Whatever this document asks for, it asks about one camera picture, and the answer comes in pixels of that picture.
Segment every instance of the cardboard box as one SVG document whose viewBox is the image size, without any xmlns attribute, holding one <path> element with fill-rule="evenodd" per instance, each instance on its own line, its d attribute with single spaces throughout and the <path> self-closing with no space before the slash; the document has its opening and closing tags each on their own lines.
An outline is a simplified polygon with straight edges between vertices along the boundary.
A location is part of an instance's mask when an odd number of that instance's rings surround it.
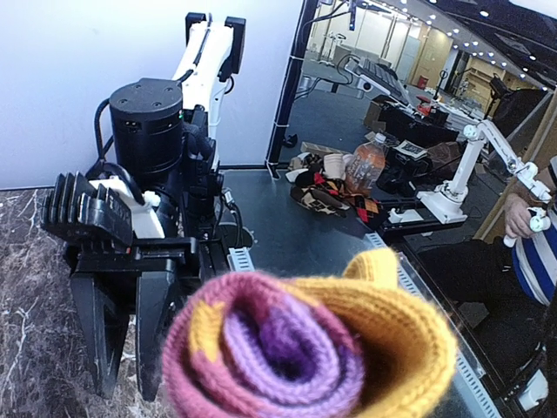
<svg viewBox="0 0 557 418">
<path fill-rule="evenodd" d="M 329 154 L 351 154 L 351 152 L 335 150 L 334 148 L 312 144 L 311 142 L 302 142 L 299 150 L 300 152 L 310 152 L 312 154 L 319 155 L 320 157 L 324 157 L 325 155 Z"/>
<path fill-rule="evenodd" d="M 379 115 L 381 114 L 381 106 L 375 102 L 369 104 L 367 109 L 366 117 L 364 118 L 364 125 L 370 129 L 373 129 L 373 124 L 379 121 Z"/>
</svg>

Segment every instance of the keyboard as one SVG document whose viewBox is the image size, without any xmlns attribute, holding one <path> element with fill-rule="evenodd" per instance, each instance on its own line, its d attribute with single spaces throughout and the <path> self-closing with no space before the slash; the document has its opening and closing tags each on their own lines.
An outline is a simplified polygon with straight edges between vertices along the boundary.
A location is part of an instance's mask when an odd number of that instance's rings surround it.
<svg viewBox="0 0 557 418">
<path fill-rule="evenodd" d="M 380 84 L 389 90 L 393 98 L 400 101 L 403 105 L 408 105 L 408 101 L 402 92 L 403 87 L 391 71 L 386 70 L 381 65 L 376 64 L 367 58 L 360 61 L 359 69 L 363 75 L 369 77 L 375 83 Z"/>
</svg>

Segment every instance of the person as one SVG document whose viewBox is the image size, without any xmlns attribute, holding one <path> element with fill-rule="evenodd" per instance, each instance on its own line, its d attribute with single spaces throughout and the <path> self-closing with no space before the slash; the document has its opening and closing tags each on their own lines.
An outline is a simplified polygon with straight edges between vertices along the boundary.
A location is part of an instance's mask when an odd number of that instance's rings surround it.
<svg viewBox="0 0 557 418">
<path fill-rule="evenodd" d="M 556 172 L 557 156 L 538 176 L 553 195 Z M 539 205 L 520 183 L 508 195 L 506 234 L 518 239 L 513 249 L 502 238 L 492 244 L 473 239 L 419 255 L 449 299 L 486 306 L 489 315 L 474 334 L 506 381 L 528 362 L 541 342 L 544 313 L 557 280 L 557 205 L 547 210 L 550 229 L 533 233 L 528 207 Z"/>
</svg>

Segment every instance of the ceiling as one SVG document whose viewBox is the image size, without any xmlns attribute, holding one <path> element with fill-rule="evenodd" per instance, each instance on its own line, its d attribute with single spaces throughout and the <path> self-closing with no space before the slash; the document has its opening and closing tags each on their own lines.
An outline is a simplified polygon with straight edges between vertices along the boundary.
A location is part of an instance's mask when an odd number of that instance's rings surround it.
<svg viewBox="0 0 557 418">
<path fill-rule="evenodd" d="M 508 0 L 437 0 L 434 7 L 527 69 L 528 76 L 557 85 L 557 20 Z"/>
<path fill-rule="evenodd" d="M 453 39 L 453 45 L 475 54 L 476 58 L 533 85 L 555 88 L 557 20 L 522 9 L 508 0 L 433 1 L 372 0 L 369 3 L 418 18 L 445 32 Z"/>
</svg>

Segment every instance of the plastic bottle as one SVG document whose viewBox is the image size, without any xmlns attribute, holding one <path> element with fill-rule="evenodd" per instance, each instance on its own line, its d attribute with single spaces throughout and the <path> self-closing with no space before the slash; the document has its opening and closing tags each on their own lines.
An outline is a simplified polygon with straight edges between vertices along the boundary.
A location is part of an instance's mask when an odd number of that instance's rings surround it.
<svg viewBox="0 0 557 418">
<path fill-rule="evenodd" d="M 356 148 L 354 158 L 346 168 L 346 188 L 349 192 L 364 196 L 371 194 L 385 169 L 385 141 L 386 136 L 378 133 L 374 140 Z"/>
</svg>

